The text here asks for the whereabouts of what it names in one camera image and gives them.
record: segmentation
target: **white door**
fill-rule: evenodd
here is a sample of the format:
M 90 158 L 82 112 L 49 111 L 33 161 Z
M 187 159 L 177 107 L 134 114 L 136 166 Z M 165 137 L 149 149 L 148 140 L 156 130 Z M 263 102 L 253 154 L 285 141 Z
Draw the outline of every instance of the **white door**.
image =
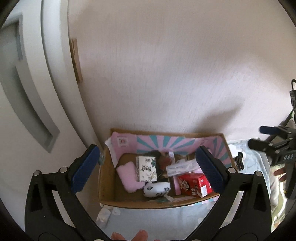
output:
M 56 172 L 86 150 L 51 81 L 41 7 L 21 0 L 0 31 L 0 197 L 23 229 L 32 173 Z

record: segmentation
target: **pink plush object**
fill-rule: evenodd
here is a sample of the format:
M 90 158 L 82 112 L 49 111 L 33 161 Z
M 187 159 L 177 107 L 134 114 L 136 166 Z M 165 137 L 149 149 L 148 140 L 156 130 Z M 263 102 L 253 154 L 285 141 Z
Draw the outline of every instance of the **pink plush object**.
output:
M 145 182 L 137 182 L 136 166 L 130 161 L 122 166 L 116 168 L 118 176 L 128 193 L 133 193 L 145 186 Z

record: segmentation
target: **human finger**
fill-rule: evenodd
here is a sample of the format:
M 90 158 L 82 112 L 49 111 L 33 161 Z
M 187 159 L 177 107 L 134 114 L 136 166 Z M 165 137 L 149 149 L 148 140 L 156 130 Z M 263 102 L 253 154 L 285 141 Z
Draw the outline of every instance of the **human finger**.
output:
M 274 175 L 275 176 L 278 176 L 278 175 L 281 175 L 281 174 L 284 174 L 286 173 L 286 167 L 282 167 L 281 169 L 278 169 L 274 172 Z
M 131 241 L 147 241 L 148 233 L 145 230 L 140 230 L 137 232 L 136 236 Z
M 285 175 L 283 175 L 280 179 L 279 179 L 279 181 L 280 182 L 283 182 L 283 181 L 285 181 L 287 179 L 287 175 L 285 174 Z
M 111 239 L 113 240 L 125 240 L 124 236 L 119 233 L 113 232 L 111 235 Z

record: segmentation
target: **white sticker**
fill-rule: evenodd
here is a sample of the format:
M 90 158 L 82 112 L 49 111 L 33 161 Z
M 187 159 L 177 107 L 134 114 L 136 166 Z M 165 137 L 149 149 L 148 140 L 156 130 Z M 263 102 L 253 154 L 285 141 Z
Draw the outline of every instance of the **white sticker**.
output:
M 128 138 L 127 137 L 117 137 L 118 147 L 127 147 Z
M 207 185 L 202 186 L 200 191 L 202 193 L 202 197 L 207 196 Z

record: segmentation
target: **red box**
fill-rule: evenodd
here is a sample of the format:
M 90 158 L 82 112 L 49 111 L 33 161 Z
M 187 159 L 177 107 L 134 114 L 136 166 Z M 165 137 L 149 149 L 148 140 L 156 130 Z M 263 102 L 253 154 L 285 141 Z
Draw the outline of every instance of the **red box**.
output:
M 178 178 L 181 194 L 205 197 L 213 192 L 213 189 L 204 174 L 191 172 L 180 175 Z

